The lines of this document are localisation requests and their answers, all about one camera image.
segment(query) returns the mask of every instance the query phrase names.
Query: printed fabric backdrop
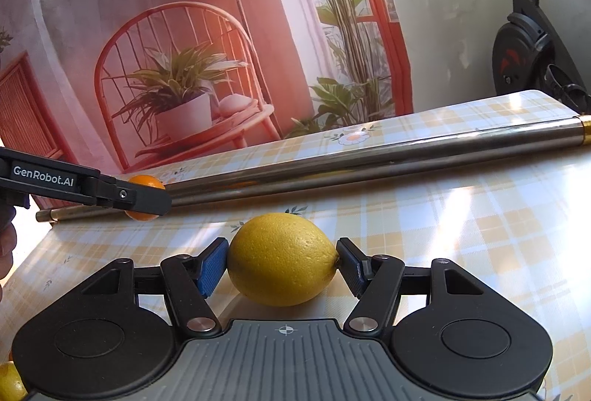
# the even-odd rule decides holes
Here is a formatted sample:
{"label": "printed fabric backdrop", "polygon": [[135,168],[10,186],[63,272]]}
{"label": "printed fabric backdrop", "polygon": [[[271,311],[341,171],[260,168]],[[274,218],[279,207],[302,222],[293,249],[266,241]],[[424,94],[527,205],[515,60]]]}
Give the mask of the printed fabric backdrop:
{"label": "printed fabric backdrop", "polygon": [[4,144],[116,176],[413,110],[394,0],[0,0],[0,28]]}

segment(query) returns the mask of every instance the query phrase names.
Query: metal tube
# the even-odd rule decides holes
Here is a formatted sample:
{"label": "metal tube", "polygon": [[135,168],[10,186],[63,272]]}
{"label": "metal tube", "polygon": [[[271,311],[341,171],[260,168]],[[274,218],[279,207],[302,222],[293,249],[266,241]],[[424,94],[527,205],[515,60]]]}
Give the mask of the metal tube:
{"label": "metal tube", "polygon": [[[323,154],[167,186],[172,206],[243,199],[453,168],[521,154],[564,149],[591,140],[591,117],[491,128]],[[87,206],[40,211],[38,221],[116,212]]]}

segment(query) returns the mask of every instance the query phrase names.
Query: lemon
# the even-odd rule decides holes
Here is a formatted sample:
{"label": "lemon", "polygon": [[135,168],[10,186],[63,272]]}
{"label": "lemon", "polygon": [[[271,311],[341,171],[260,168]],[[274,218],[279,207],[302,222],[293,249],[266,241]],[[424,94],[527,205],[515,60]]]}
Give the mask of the lemon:
{"label": "lemon", "polygon": [[2,401],[21,401],[27,390],[12,361],[0,364],[0,399]]}
{"label": "lemon", "polygon": [[[129,180],[130,183],[141,184],[144,186],[151,186],[152,188],[166,189],[164,185],[157,178],[150,175],[137,175]],[[131,219],[136,221],[152,221],[158,217],[157,214],[147,214],[145,212],[125,211]]]}
{"label": "lemon", "polygon": [[338,255],[312,222],[288,213],[252,218],[234,236],[228,273],[247,298],[295,306],[318,295],[335,276]]}

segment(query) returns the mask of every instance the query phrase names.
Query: chair leg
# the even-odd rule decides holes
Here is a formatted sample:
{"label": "chair leg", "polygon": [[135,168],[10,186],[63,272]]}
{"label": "chair leg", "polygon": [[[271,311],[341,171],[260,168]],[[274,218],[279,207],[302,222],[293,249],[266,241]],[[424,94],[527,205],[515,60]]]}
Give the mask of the chair leg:
{"label": "chair leg", "polygon": [[279,136],[279,133],[277,133],[275,126],[273,126],[273,122],[271,121],[271,118],[263,119],[262,125],[265,127],[265,130],[267,130],[267,133],[269,134],[269,136],[271,136],[271,139],[273,141],[280,141],[281,140],[281,136]]}
{"label": "chair leg", "polygon": [[234,143],[234,146],[236,146],[236,149],[248,147],[248,144],[246,144],[246,139],[244,139],[244,136],[238,136],[237,138],[234,138],[232,141]]}

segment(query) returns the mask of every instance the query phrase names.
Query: gray plastic base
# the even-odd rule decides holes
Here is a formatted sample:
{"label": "gray plastic base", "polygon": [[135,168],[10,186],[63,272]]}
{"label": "gray plastic base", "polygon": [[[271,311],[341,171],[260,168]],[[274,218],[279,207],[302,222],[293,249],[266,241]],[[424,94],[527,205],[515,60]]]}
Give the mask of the gray plastic base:
{"label": "gray plastic base", "polygon": [[[174,366],[125,401],[440,401],[414,385],[382,346],[333,321],[235,321],[188,342]],[[517,398],[536,401],[533,394]],[[30,401],[50,401],[34,394]]]}

